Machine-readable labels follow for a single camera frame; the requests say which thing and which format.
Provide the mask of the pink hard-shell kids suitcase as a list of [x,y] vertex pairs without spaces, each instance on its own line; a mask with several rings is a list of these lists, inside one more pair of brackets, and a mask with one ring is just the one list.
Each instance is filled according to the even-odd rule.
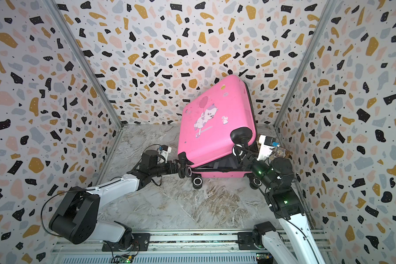
[[242,163],[258,151],[254,110],[249,89],[238,76],[229,75],[188,103],[182,113],[178,160],[180,178],[194,189],[205,178],[248,177],[259,182]]

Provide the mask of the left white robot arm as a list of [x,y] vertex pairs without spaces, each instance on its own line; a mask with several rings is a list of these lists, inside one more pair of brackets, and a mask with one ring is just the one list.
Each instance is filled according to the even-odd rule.
[[146,150],[125,175],[95,187],[70,188],[64,192],[63,200],[44,231],[75,245],[87,240],[100,240],[111,249],[130,249],[134,246],[132,229],[117,221],[99,221],[98,214],[110,202],[154,183],[156,177],[177,173],[177,162],[167,159],[171,150],[167,145],[160,145],[157,150]]

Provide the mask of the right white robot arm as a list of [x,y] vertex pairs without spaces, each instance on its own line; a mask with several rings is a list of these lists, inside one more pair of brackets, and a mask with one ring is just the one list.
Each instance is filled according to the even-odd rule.
[[254,244],[268,250],[279,264],[324,264],[302,203],[292,188],[294,173],[290,160],[276,157],[266,163],[239,144],[233,147],[233,154],[266,188],[262,194],[286,232],[293,251],[287,248],[271,222],[254,226]]

